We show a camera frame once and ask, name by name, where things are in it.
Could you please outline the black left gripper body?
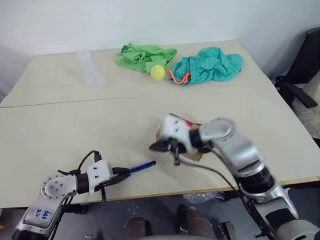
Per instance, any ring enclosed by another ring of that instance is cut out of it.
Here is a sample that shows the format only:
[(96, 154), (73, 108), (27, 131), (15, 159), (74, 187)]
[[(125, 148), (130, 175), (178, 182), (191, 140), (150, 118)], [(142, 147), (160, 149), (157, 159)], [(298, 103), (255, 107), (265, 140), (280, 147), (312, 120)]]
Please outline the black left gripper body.
[[(120, 171), (120, 170), (121, 170), (120, 167), (113, 167), (113, 168), (112, 168), (112, 175), (111, 175), (111, 177), (114, 177), (114, 176), (116, 176), (116, 175), (119, 175), (119, 171)], [(100, 186), (100, 187), (108, 187), (108, 186), (105, 186), (105, 182), (106, 182), (106, 181), (100, 183), (99, 186)]]

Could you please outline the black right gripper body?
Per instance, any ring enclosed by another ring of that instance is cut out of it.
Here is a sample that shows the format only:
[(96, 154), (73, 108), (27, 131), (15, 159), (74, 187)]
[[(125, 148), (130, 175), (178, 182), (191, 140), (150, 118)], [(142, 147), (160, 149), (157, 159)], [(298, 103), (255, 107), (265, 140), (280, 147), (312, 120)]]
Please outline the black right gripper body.
[(183, 153), (186, 153), (187, 150), (186, 150), (186, 147), (182, 143), (178, 142), (175, 139), (172, 139), (171, 140), (171, 152), (173, 154), (176, 154), (176, 153), (183, 154)]

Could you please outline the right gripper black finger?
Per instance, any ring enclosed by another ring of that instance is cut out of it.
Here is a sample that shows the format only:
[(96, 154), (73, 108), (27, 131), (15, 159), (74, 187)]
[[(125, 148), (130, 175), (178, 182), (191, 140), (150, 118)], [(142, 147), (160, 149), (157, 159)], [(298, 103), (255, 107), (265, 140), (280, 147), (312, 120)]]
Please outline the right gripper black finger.
[(151, 145), (150, 150), (154, 152), (170, 152), (171, 146), (170, 145)]
[(170, 139), (159, 139), (152, 143), (149, 148), (170, 148), (172, 141)]

